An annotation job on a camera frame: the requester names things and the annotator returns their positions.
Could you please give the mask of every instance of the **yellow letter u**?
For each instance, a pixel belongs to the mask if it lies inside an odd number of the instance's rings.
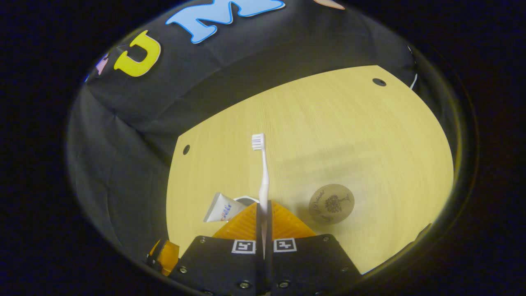
[[[115,62],[113,69],[120,69],[130,76],[139,77],[146,74],[154,66],[161,54],[161,45],[155,39],[148,37],[146,33],[148,30],[137,35],[130,43],[130,47],[138,45],[144,48],[147,52],[146,58],[142,62],[136,62],[128,57],[128,51],[124,51]]]

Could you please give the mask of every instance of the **toothbrush bristles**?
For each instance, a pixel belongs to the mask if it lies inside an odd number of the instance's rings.
[[[252,135],[252,150],[261,150],[264,144],[263,134]]]

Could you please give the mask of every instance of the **foam letter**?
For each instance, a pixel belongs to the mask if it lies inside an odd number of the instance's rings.
[[[199,20],[231,24],[233,20],[231,3],[239,7],[237,14],[242,17],[273,11],[285,6],[285,3],[279,0],[214,0],[212,4],[186,7],[170,17],[166,24],[181,25],[192,35],[191,42],[199,43],[217,31],[216,26],[205,26]]]
[[[146,33],[148,33],[148,30],[137,35],[137,37],[135,37],[130,43],[130,47],[138,45],[146,50],[147,54],[144,60],[142,62],[136,62],[128,57],[128,51],[125,51],[121,53],[115,62],[113,69],[119,69],[133,77],[139,77],[146,74],[146,72],[154,66],[161,54],[161,45],[155,41],[155,39],[147,36]]]

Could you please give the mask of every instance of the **toothbrush head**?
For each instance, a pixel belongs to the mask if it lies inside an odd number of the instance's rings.
[[[265,149],[265,134],[252,135],[252,150]]]

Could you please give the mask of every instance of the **toothpaste tube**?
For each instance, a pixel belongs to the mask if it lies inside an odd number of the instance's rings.
[[[246,205],[217,192],[203,222],[228,221],[246,207]]]

